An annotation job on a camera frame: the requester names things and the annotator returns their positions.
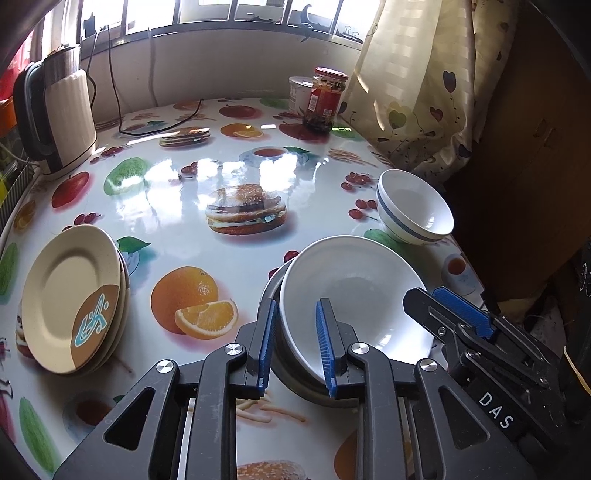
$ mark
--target beige plate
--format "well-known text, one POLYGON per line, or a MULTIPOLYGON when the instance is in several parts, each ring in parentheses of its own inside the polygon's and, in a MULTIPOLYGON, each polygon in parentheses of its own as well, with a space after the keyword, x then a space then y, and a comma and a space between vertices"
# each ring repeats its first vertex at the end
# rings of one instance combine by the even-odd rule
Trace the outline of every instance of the beige plate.
POLYGON ((105 337, 105 340, 103 340, 103 343, 101 343, 100 348, 96 351, 94 356, 90 360, 88 360, 88 363, 85 366, 76 370, 74 373, 71 373, 69 377, 82 377, 83 375, 92 373, 93 371, 97 370, 101 365, 103 365, 109 358, 109 350, 111 349, 111 346, 117 339, 119 330, 122 326, 122 314, 125 311, 127 280, 125 275, 123 259, 120 259, 119 264, 121 265, 122 288, 119 289, 119 300, 117 301, 117 308, 115 310, 115 316, 113 317, 111 328, 109 329, 109 332, 105 337))
POLYGON ((121 286, 113 240, 92 225, 60 233, 41 251, 22 293, 22 329, 45 369, 68 374, 99 349, 121 286))
POLYGON ((123 260, 123 257, 121 257, 121 254, 119 254, 120 258, 121 258, 121 264, 123 265, 123 269, 124 269, 124 273, 125 273, 125 298, 123 300, 123 309, 121 310, 121 318, 120 320, 120 324, 119 324, 119 328, 117 330, 117 333, 115 335, 115 338, 113 339, 113 342, 111 343, 109 350, 107 351, 106 355, 103 357, 103 359, 99 362, 99 364, 96 366, 96 368, 93 368, 93 371, 98 370, 100 367, 102 367, 105 362, 111 357, 111 355, 113 355, 113 353, 115 352, 115 349, 117 348, 117 345, 119 345, 119 341, 121 340, 121 337, 123 336, 123 330, 125 330, 125 323, 127 322, 127 314, 129 312, 129 301, 130 301, 130 297, 131 297, 131 290, 129 289, 129 274, 127 272, 127 265, 125 265, 125 260, 123 260))

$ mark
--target metal bar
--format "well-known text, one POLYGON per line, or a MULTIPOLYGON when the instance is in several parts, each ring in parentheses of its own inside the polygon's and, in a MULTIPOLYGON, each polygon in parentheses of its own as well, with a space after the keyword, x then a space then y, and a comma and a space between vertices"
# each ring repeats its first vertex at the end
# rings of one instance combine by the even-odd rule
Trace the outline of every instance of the metal bar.
MULTIPOLYGON (((339 37, 338 35, 329 35, 326 32, 320 32, 311 30, 309 28, 304 30, 302 27, 295 25, 277 25, 267 22, 240 22, 240 21, 229 21, 229 20, 211 20, 203 22, 190 22, 190 23, 179 23, 178 25, 166 25, 165 27, 158 27, 152 29, 152 36, 159 37, 161 35, 171 35, 183 32, 191 32, 197 30, 264 30, 272 32, 287 33, 291 35, 297 35, 302 37, 303 35, 309 35, 310 38, 316 38, 318 40, 329 41, 336 43, 344 47, 352 48, 354 50, 361 50, 363 45, 361 43, 348 40, 347 38, 339 37)), ((125 37, 119 38, 117 41, 113 41, 113 47, 119 45, 128 44, 134 41, 146 40, 148 38, 148 31, 134 32, 126 35, 125 37)), ((92 50, 93 38, 85 38, 82 41, 82 49, 80 51, 80 59, 84 60, 90 56, 92 50)), ((96 44, 95 55, 103 51, 107 51, 107 42, 101 40, 96 44)))
POLYGON ((290 19, 291 4, 293 2, 294 0, 287 0, 287 2, 285 2, 285 10, 283 10, 283 18, 281 19, 281 25, 287 25, 287 22, 290 19))
POLYGON ((174 0, 173 25, 178 25, 181 19, 181 0, 174 0))
POLYGON ((238 10, 238 0, 232 0, 232 4, 230 5, 230 13, 228 15, 228 20, 230 20, 230 21, 236 20, 236 10, 238 10))
POLYGON ((340 9, 343 8, 343 3, 345 3, 345 0, 339 0, 339 4, 336 7, 335 16, 333 17, 333 22, 330 24, 329 35, 335 34, 336 25, 339 22, 340 9))
POLYGON ((80 43, 82 41, 82 6, 83 6, 83 4, 84 4, 84 0, 78 0, 78 12, 76 14, 76 43, 80 43))
POLYGON ((127 35, 127 5, 129 0, 123 0, 123 10, 121 12, 121 26, 119 27, 119 38, 127 35))

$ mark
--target bowl with blue stripe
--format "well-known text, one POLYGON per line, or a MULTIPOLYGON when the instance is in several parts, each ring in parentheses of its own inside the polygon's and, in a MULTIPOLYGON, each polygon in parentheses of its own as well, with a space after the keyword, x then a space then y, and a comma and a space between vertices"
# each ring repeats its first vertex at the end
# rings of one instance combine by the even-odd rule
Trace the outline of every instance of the bowl with blue stripe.
POLYGON ((453 230, 452 211, 445 200, 426 181, 410 172, 383 172, 376 196, 384 230, 398 242, 432 244, 453 230))

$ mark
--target electric kettle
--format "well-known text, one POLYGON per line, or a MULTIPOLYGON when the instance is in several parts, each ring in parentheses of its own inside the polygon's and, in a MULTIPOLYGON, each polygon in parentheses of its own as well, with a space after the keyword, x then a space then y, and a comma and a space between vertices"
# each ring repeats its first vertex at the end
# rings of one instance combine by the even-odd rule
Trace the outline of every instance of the electric kettle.
POLYGON ((79 45, 31 63, 17 77, 12 95, 22 146, 47 179, 69 173, 90 157, 96 130, 79 45))

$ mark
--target red jar lid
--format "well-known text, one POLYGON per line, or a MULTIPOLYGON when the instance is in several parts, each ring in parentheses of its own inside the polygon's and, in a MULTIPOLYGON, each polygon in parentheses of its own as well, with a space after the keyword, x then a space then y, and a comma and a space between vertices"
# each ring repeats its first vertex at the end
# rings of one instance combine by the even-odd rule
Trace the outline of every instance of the red jar lid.
POLYGON ((340 80, 341 82, 346 82, 349 80, 349 76, 343 72, 339 72, 338 70, 331 70, 325 69, 324 67, 317 67, 314 70, 318 75, 322 75, 324 77, 332 78, 335 80, 340 80))

